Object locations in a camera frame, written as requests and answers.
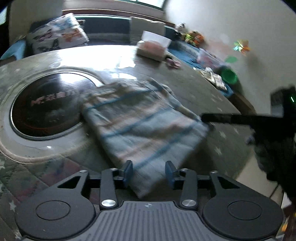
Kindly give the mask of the striped blue knit garment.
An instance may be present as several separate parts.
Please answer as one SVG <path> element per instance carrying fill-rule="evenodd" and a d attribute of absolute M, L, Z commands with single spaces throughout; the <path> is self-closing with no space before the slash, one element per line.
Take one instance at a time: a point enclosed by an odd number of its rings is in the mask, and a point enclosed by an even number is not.
<path fill-rule="evenodd" d="M 81 95 L 80 106 L 113 164 L 132 161 L 130 187 L 139 198 L 150 195 L 164 180 L 166 161 L 181 167 L 210 131 L 168 86 L 152 78 L 90 90 Z"/>

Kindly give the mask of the green plastic bowl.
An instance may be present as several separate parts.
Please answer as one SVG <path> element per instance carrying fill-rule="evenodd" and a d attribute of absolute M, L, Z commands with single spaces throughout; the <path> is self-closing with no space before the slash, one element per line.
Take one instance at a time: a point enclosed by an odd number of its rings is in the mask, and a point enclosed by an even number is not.
<path fill-rule="evenodd" d="M 235 85 L 238 81 L 238 77 L 235 72 L 229 68 L 224 68 L 221 71 L 221 78 L 225 83 L 229 85 Z"/>

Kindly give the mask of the colourful pinwheel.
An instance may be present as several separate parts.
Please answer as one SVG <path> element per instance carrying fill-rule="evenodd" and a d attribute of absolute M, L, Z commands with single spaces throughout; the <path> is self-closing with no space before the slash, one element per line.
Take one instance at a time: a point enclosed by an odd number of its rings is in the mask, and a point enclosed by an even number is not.
<path fill-rule="evenodd" d="M 238 51 L 244 56 L 250 51 L 249 41 L 248 40 L 237 40 L 234 42 L 234 51 Z"/>

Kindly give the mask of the clear plastic container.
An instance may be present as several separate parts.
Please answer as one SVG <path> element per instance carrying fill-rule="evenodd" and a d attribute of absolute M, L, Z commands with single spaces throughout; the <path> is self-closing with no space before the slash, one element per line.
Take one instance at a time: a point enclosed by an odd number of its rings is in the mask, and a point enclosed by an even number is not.
<path fill-rule="evenodd" d="M 201 65 L 203 68 L 211 68 L 212 70 L 218 69 L 222 66 L 225 66 L 225 62 L 219 58 L 216 58 L 206 50 L 200 48 L 197 53 L 197 63 Z"/>

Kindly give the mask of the round black induction cooktop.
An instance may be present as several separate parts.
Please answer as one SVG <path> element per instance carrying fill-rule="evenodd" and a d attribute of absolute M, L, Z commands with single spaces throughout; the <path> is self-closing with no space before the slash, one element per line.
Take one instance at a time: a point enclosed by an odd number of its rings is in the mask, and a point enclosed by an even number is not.
<path fill-rule="evenodd" d="M 62 137 L 83 125 L 81 95 L 102 85 L 99 78 L 78 71 L 37 77 L 13 100 L 10 125 L 17 135 L 27 140 Z"/>

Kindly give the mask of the pink small toy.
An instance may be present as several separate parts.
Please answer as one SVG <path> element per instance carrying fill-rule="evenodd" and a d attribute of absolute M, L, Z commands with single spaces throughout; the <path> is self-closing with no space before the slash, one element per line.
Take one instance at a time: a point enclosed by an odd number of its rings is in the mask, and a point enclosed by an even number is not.
<path fill-rule="evenodd" d="M 172 58 L 166 58 L 166 65 L 168 66 L 168 68 L 172 68 L 172 69 L 179 69 L 181 64 L 180 62 L 172 59 Z"/>

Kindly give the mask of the stuffed toys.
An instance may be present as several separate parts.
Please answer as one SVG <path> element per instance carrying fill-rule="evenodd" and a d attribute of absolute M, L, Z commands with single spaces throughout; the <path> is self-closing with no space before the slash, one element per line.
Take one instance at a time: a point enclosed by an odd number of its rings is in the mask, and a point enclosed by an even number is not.
<path fill-rule="evenodd" d="M 180 23 L 175 27 L 180 36 L 180 40 L 194 47 L 199 47 L 204 43 L 204 36 L 196 30 L 187 31 L 185 23 Z"/>

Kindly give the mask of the tissue box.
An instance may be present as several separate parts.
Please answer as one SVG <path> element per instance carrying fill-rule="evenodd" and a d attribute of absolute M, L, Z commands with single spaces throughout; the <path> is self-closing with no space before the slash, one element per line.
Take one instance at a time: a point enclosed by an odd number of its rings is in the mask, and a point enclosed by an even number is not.
<path fill-rule="evenodd" d="M 170 44 L 171 39 L 169 38 L 143 31 L 141 40 L 137 42 L 136 54 L 162 62 L 167 55 Z"/>

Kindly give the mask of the dark green sofa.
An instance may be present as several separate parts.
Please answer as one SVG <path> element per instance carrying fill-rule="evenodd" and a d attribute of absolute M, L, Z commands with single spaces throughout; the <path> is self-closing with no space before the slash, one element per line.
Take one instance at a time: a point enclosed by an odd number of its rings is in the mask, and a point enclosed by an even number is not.
<path fill-rule="evenodd" d="M 82 28 L 89 38 L 91 45 L 132 45 L 130 43 L 130 18 L 109 15 L 76 15 L 82 21 Z M 165 25 L 166 38 L 175 41 L 179 38 L 178 32 Z"/>

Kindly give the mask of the white cushion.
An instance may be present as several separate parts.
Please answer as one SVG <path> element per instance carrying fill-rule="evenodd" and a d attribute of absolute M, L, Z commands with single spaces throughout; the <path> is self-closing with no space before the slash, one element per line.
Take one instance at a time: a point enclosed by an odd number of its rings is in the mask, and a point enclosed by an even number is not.
<path fill-rule="evenodd" d="M 161 36 L 165 36 L 165 23 L 143 18 L 131 17 L 129 40 L 132 45 L 136 45 L 137 42 L 141 40 L 143 31 L 148 31 Z"/>

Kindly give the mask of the butterfly print pillow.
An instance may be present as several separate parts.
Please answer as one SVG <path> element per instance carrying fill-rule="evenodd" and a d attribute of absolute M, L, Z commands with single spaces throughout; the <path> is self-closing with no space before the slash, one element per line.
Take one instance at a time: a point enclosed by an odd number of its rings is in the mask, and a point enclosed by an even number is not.
<path fill-rule="evenodd" d="M 56 18 L 27 35 L 34 54 L 78 47 L 89 42 L 86 33 L 72 13 Z"/>

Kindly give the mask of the blue cushion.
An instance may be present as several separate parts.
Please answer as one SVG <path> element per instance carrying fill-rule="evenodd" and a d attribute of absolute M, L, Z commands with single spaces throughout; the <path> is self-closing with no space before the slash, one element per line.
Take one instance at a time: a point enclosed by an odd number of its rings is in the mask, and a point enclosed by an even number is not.
<path fill-rule="evenodd" d="M 11 57 L 14 57 L 16 60 L 23 59 L 26 54 L 26 45 L 25 39 L 18 40 L 1 56 L 1 60 L 6 60 Z"/>

